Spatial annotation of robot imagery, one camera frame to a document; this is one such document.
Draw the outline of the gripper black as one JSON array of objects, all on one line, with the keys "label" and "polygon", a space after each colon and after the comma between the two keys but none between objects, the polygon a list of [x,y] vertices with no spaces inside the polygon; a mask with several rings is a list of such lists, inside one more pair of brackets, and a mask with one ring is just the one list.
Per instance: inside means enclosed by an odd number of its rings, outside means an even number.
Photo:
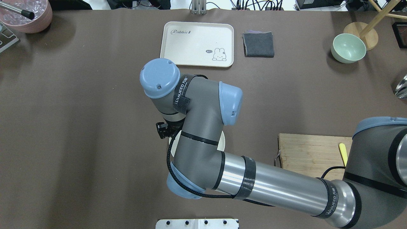
[{"label": "gripper black", "polygon": [[178,130],[182,129],[185,117],[186,117],[185,114],[164,115],[164,120],[168,124],[168,130],[170,134],[174,134]]}]

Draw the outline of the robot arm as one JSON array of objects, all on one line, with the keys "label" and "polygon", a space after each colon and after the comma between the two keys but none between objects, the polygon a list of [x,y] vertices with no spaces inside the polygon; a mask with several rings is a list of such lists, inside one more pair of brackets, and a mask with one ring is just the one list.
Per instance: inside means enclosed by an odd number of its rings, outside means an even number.
[{"label": "robot arm", "polygon": [[141,69],[141,86],[162,114],[162,139],[180,132],[174,161],[167,152],[168,188],[184,198],[228,198],[294,210],[341,229],[370,229],[406,209],[406,118],[362,120],[352,137],[341,180],[328,181],[217,149],[223,126],[236,123],[238,87],[181,74],[158,58]]}]

